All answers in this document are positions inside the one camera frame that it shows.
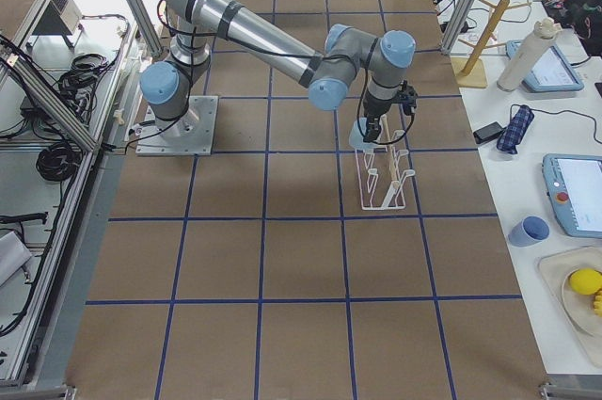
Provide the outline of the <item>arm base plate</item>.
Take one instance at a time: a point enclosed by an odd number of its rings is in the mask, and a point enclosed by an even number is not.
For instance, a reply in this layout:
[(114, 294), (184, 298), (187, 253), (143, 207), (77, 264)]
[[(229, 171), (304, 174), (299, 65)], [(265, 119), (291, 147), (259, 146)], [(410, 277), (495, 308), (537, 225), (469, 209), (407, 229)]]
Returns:
[(139, 156), (210, 155), (218, 101), (217, 96), (191, 96), (187, 113), (173, 126), (156, 120), (148, 105), (145, 120), (153, 120), (153, 124), (142, 128), (135, 153)]

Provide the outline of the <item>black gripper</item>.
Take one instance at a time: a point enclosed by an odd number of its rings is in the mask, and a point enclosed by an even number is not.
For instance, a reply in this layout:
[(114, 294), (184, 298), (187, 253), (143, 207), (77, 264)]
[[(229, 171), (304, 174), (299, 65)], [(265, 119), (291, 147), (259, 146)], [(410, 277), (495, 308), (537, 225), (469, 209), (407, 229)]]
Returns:
[(401, 102), (402, 91), (397, 88), (393, 90), (393, 95), (388, 99), (379, 99), (369, 90), (363, 94), (363, 116), (366, 118), (364, 142), (376, 142), (381, 134), (380, 117), (388, 113), (393, 104)]

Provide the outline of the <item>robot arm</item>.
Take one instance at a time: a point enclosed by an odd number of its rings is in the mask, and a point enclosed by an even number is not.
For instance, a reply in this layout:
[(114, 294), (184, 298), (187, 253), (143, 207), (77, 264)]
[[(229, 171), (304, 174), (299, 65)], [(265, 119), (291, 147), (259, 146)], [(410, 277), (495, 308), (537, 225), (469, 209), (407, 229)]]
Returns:
[(186, 40), (216, 36), (241, 45), (251, 55), (286, 74), (308, 91), (319, 109), (332, 111), (348, 95), (359, 71), (364, 70), (362, 111), (350, 135), (356, 149), (383, 141), (385, 115), (395, 104), (408, 117), (417, 107), (417, 93), (408, 85), (405, 71), (415, 53), (413, 37), (400, 30), (381, 37), (343, 24), (333, 25), (320, 53), (296, 40), (235, 0), (165, 0), (180, 21), (190, 25), (180, 31)]

